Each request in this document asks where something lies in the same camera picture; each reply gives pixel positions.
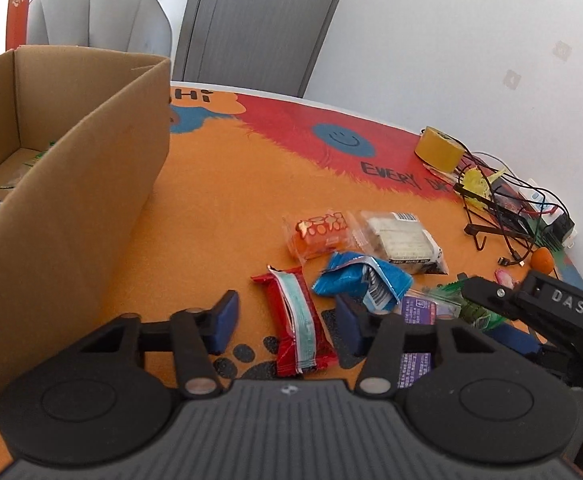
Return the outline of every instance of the roll of yellow tape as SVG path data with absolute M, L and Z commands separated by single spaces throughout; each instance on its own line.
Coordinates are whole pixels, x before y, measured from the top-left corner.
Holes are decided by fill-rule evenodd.
M 424 162 L 444 173 L 451 173 L 465 153 L 459 143 L 431 126 L 425 128 L 414 151 Z

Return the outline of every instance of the small orange ball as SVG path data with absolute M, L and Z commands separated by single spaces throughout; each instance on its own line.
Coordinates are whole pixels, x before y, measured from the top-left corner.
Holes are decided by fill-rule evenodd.
M 555 265 L 554 257 L 551 255 L 551 251 L 546 247 L 536 249 L 531 255 L 531 261 L 529 264 L 532 269 L 544 274 L 551 274 Z

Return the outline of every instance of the orange banner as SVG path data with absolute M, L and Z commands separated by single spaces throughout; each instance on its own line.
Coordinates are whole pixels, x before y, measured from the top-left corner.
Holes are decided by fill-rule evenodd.
M 5 44 L 7 50 L 17 48 L 27 42 L 28 13 L 29 0 L 9 0 Z

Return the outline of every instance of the chair backrest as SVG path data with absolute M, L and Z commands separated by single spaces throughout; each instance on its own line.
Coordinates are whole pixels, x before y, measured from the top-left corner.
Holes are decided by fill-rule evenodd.
M 172 30 L 157 0 L 31 0 L 27 44 L 169 56 Z

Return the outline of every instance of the orange tabletop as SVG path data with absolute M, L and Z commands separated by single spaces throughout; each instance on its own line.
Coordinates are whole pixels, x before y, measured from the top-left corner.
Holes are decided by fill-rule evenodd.
M 216 370 L 226 382 L 274 376 L 274 324 L 262 286 L 250 277 L 267 265 L 298 265 L 287 251 L 284 215 L 327 209 L 415 214 L 449 266 L 447 276 L 416 276 L 415 286 L 453 282 L 460 272 L 494 279 L 498 258 L 509 254 L 505 242 L 490 236 L 476 251 L 463 232 L 462 202 L 414 155 L 416 135 L 298 100 L 210 88 L 172 88 L 170 153 L 111 280 L 102 322 L 123 312 L 164 320 L 184 308 L 210 308 L 235 289 L 238 326 L 226 353 L 212 358 Z M 564 253 L 555 259 L 561 277 L 583 287 Z M 326 262 L 305 265 L 309 286 Z M 508 270 L 516 279 L 526 273 Z M 313 300 L 339 365 L 305 378 L 353 384 L 361 359 L 337 334 L 334 301 Z M 175 384 L 170 354 L 149 354 L 147 368 Z M 0 439 L 0 469 L 9 460 Z

